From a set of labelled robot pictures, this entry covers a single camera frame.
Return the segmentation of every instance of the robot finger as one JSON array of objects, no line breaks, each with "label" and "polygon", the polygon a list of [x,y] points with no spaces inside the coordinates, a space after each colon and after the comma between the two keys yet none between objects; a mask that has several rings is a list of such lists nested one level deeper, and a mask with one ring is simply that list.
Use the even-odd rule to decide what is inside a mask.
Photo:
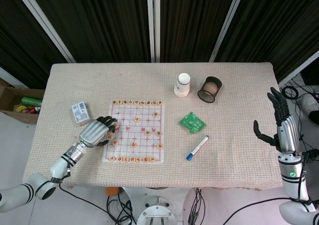
[{"label": "robot finger", "polygon": [[106,145],[108,142],[109,142],[108,140],[104,140],[103,142],[98,143],[97,146],[104,146],[104,145]]},{"label": "robot finger", "polygon": [[272,94],[267,93],[267,96],[268,96],[269,100],[273,103],[273,106],[275,109],[280,108],[279,101]]},{"label": "robot finger", "polygon": [[109,126],[109,131],[111,131],[112,133],[114,133],[114,132],[115,132],[115,125]]},{"label": "robot finger", "polygon": [[280,104],[282,104],[282,105],[287,104],[286,98],[284,98],[284,96],[280,92],[278,92],[273,87],[270,87],[270,90],[271,90],[272,94],[275,96],[275,98],[280,102]]},{"label": "robot finger", "polygon": [[257,138],[261,139],[262,141],[269,143],[271,145],[274,144],[274,139],[272,139],[270,136],[262,134],[259,130],[258,122],[254,121],[254,133],[257,136]]},{"label": "robot finger", "polygon": [[100,116],[99,118],[97,118],[96,120],[101,122],[101,119],[103,119],[104,117],[103,116]]},{"label": "robot finger", "polygon": [[108,120],[107,122],[104,122],[104,125],[109,126],[110,124],[112,124],[113,122],[117,122],[118,120],[115,118],[112,118],[110,120]]},{"label": "robot finger", "polygon": [[109,115],[107,117],[104,117],[103,119],[100,120],[101,123],[105,124],[105,122],[107,122],[109,119],[111,119],[112,117],[110,117]]}]

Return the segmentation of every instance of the floor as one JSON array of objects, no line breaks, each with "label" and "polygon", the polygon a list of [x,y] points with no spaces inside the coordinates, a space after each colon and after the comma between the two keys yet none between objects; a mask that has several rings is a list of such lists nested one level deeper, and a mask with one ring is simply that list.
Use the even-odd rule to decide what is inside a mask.
[{"label": "floor", "polygon": [[[302,115],[303,133],[305,141],[317,145],[319,141],[319,128],[314,126]],[[35,125],[28,125],[14,120],[0,113],[0,188],[6,189],[21,183],[24,167],[35,131]],[[319,198],[316,186],[318,177],[312,176],[319,169],[319,162],[312,163],[307,168],[307,183],[309,193],[313,199]],[[72,193],[85,198],[105,208],[106,196],[102,187],[83,188],[75,187]],[[217,190],[213,188],[203,189],[203,197],[206,202],[206,215],[203,225],[220,225],[238,208],[249,203],[275,197],[286,197],[282,188],[264,191],[246,189]],[[194,191],[190,191],[184,203],[184,224],[187,224],[189,210],[194,197]],[[278,206],[283,201],[271,201],[252,206],[240,211],[227,224],[228,225],[286,225],[280,216]],[[8,213],[0,214],[1,225],[113,225],[109,217],[97,208],[57,189],[47,200],[33,200],[29,204],[17,208]]]}]

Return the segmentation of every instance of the whiteboard marker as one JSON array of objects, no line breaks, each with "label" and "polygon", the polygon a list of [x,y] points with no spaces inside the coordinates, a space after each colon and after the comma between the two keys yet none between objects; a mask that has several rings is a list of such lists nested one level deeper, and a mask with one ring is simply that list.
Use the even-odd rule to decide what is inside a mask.
[{"label": "whiteboard marker", "polygon": [[196,154],[196,152],[201,148],[201,146],[206,143],[206,141],[209,139],[209,136],[206,135],[204,139],[194,148],[194,150],[186,157],[186,159],[189,161],[192,159],[192,157]]}]

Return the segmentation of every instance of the black cable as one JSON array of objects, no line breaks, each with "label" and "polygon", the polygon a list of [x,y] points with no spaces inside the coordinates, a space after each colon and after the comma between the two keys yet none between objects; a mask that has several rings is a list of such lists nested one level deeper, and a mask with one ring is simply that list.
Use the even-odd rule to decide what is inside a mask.
[{"label": "black cable", "polygon": [[309,153],[306,152],[306,154],[305,154],[305,156],[304,156],[303,166],[302,166],[301,172],[300,172],[299,181],[298,181],[298,200],[300,199],[301,181],[302,181],[302,178],[303,178],[303,176],[304,176],[304,168],[305,168],[305,164],[306,164],[307,161],[308,161],[308,156],[309,156]]},{"label": "black cable", "polygon": [[252,204],[248,204],[246,206],[243,206],[241,207],[240,209],[236,210],[227,220],[226,222],[223,223],[223,225],[225,225],[226,223],[228,223],[228,221],[236,214],[238,213],[239,211],[247,208],[247,207],[250,207],[250,206],[253,206],[253,205],[256,205],[256,204],[261,204],[261,203],[264,203],[264,202],[269,202],[269,201],[273,201],[273,200],[281,200],[281,199],[285,199],[285,200],[290,200],[290,198],[273,198],[273,199],[266,199],[266,200],[263,200],[263,201],[259,201],[259,202],[256,202],[256,203],[252,203]]},{"label": "black cable", "polygon": [[[284,95],[285,98],[289,99],[292,101],[292,103],[295,105],[295,114],[298,118],[298,134],[299,134],[299,141],[301,141],[305,147],[305,150],[306,152],[308,151],[307,146],[309,146],[311,149],[314,149],[310,144],[304,142],[304,139],[303,139],[303,134],[302,133],[302,121],[301,121],[301,109],[300,109],[300,106],[297,102],[297,99],[301,98],[302,96],[306,95],[306,94],[311,94],[309,91],[306,91],[307,93],[304,93],[302,95],[299,96],[299,92],[296,88],[294,88],[293,86],[286,86],[282,89],[282,94]],[[289,93],[289,95],[287,95],[288,92],[286,92],[286,89],[291,89],[291,92]]]},{"label": "black cable", "polygon": [[205,200],[204,200],[203,196],[201,195],[201,191],[200,191],[200,197],[201,197],[201,199],[203,200],[203,204],[204,204],[204,214],[203,214],[203,218],[202,218],[202,220],[201,220],[201,222],[200,222],[200,225],[202,225],[202,224],[203,224],[203,221],[204,221],[204,218],[205,218],[206,204],[205,204]]},{"label": "black cable", "polygon": [[122,210],[120,211],[118,217],[115,218],[116,223],[123,223],[123,222],[125,222],[125,221],[127,221],[127,220],[130,220],[129,225],[131,225],[132,222],[134,222],[134,223],[136,224],[136,221],[135,221],[134,216],[133,216],[133,210],[132,210],[131,201],[128,200],[128,201],[126,202],[126,204],[124,204],[124,203],[121,201],[121,198],[120,198],[120,195],[119,195],[119,194],[117,194],[117,197],[118,197],[117,199],[112,199],[112,200],[110,200],[110,196],[108,196],[107,201],[106,201],[106,210],[107,210],[107,212],[108,212],[108,213],[111,213],[110,210],[109,210],[109,209],[110,209],[109,207],[110,207],[110,204],[111,204],[112,202],[119,202],[120,205],[121,205]]},{"label": "black cable", "polygon": [[71,195],[71,196],[73,196],[73,197],[75,197],[75,198],[77,198],[77,199],[79,199],[79,200],[85,201],[85,202],[87,202],[87,203],[89,203],[89,204],[95,206],[96,208],[98,208],[98,209],[100,209],[100,210],[106,212],[106,213],[110,216],[110,218],[111,218],[113,221],[115,221],[115,224],[121,225],[120,223],[116,222],[116,218],[113,217],[112,214],[110,214],[108,211],[104,210],[103,208],[97,206],[96,204],[94,204],[94,203],[92,203],[92,202],[90,202],[90,201],[87,201],[87,200],[85,200],[85,199],[83,199],[83,198],[80,198],[80,197],[78,197],[78,196],[76,196],[76,195],[74,195],[74,194],[72,194],[72,193],[66,191],[65,189],[62,189],[61,184],[59,184],[59,188],[60,188],[62,191],[66,192],[67,194],[69,194],[69,195]]},{"label": "black cable", "polygon": [[195,225],[196,220],[197,220],[198,215],[199,215],[199,211],[202,207],[202,204],[204,205],[204,213],[203,213],[203,218],[201,220],[200,225],[202,225],[204,218],[205,218],[206,204],[205,204],[204,198],[201,194],[201,189],[196,188],[195,198],[194,198],[194,201],[193,201],[193,204],[191,206],[189,216],[188,216],[188,225]]},{"label": "black cable", "polygon": [[[315,93],[315,91],[313,90],[313,88],[312,87],[310,87],[310,86],[307,86],[307,85],[304,85],[304,86],[301,86],[301,85],[299,85],[298,83],[297,83],[297,81],[300,81],[300,82],[302,82],[301,80],[293,80],[293,82],[297,85],[297,86],[295,86],[293,83],[291,83],[291,82],[289,82],[291,85],[293,85],[293,86],[295,86],[295,87],[299,87],[299,88],[301,88],[302,90],[304,90],[305,92],[308,92],[309,94],[312,94],[312,93]],[[310,92],[309,90],[306,90],[306,89],[304,89],[304,87],[305,88],[311,88],[311,90],[312,90],[312,92]]]}]

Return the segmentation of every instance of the orange object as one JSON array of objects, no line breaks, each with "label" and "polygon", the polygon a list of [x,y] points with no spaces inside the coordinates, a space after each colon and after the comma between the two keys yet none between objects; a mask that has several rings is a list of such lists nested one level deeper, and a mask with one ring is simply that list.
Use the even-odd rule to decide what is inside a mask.
[{"label": "orange object", "polygon": [[116,195],[120,192],[119,187],[105,187],[105,194],[106,196]]}]

